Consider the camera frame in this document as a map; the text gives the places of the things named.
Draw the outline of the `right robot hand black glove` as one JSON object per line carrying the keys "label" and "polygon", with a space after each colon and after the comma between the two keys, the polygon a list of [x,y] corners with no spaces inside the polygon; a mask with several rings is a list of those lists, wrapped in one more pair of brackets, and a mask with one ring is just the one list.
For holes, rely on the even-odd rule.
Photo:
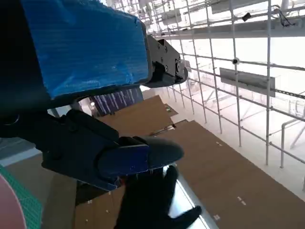
{"label": "right robot hand black glove", "polygon": [[187,229],[201,215],[196,206],[181,215],[169,216],[178,171],[169,166],[129,176],[125,182],[116,229]]}

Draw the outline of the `left robot hand blue tape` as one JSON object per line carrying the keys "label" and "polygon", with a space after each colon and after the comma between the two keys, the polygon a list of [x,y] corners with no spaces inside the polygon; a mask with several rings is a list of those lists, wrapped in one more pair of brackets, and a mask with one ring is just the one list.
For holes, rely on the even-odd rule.
{"label": "left robot hand blue tape", "polygon": [[0,3],[0,135],[33,143],[42,166],[114,190],[119,178],[167,166],[183,150],[165,140],[121,137],[79,110],[82,98],[186,81],[180,54],[137,17],[97,0]]}

